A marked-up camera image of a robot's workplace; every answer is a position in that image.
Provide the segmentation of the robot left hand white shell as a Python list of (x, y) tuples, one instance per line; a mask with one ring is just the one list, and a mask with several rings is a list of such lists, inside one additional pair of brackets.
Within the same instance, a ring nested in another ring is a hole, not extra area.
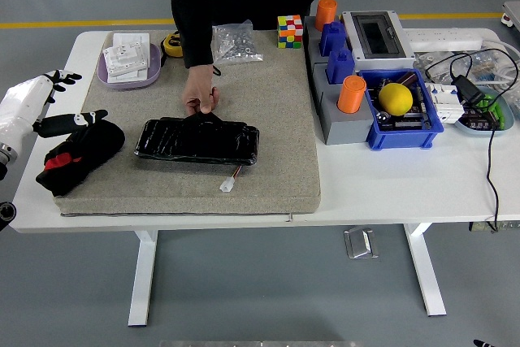
[(44, 106), (53, 103), (52, 93), (63, 92), (81, 75), (55, 70), (19, 83), (7, 90), (1, 101), (1, 149), (19, 153), (25, 136), (35, 132), (49, 138), (87, 128), (108, 116), (106, 110), (40, 118)]

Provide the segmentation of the person's right hand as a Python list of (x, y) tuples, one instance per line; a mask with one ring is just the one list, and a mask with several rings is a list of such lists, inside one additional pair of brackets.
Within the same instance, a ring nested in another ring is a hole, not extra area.
[(219, 103), (219, 91), (213, 86), (214, 68), (200, 65), (188, 70), (188, 79), (182, 93), (186, 115), (210, 113)]

